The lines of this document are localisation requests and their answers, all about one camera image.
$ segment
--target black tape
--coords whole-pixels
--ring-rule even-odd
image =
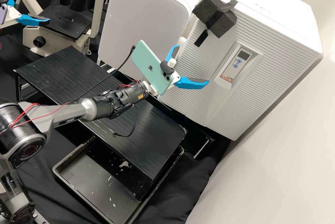
[[[223,16],[223,12],[221,12],[220,10],[217,10],[212,16],[211,18],[205,23],[207,26],[207,29],[210,29],[211,27],[213,27],[213,25]]]
[[[198,39],[195,41],[194,45],[200,47],[200,45],[205,41],[207,37],[208,37],[208,30],[205,29],[198,37]]]

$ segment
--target white cap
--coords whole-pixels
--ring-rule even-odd
[[[169,66],[170,68],[173,68],[173,67],[176,65],[176,63],[177,63],[176,59],[171,58],[171,59],[168,61],[168,66]]]

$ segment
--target mint green iphone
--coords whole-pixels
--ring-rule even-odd
[[[132,61],[158,94],[163,95],[173,82],[173,76],[164,75],[161,69],[161,61],[144,41],[140,40],[137,43],[132,54]]]

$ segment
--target control panel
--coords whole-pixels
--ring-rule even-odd
[[[249,50],[241,47],[233,59],[230,61],[226,69],[220,75],[220,77],[230,83],[234,81],[243,67],[247,64],[247,62],[252,58],[253,53]]]

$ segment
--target black ramp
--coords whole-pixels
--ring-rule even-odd
[[[73,47],[37,60],[16,72],[57,104],[72,101],[109,75]],[[85,97],[117,89],[119,84],[116,78],[110,77]],[[149,178],[154,179],[186,133],[180,125],[149,102],[141,101],[138,106],[140,114],[136,129],[127,138],[115,136],[113,132],[127,135],[131,131],[137,115],[135,108],[113,120],[101,119],[83,124]]]

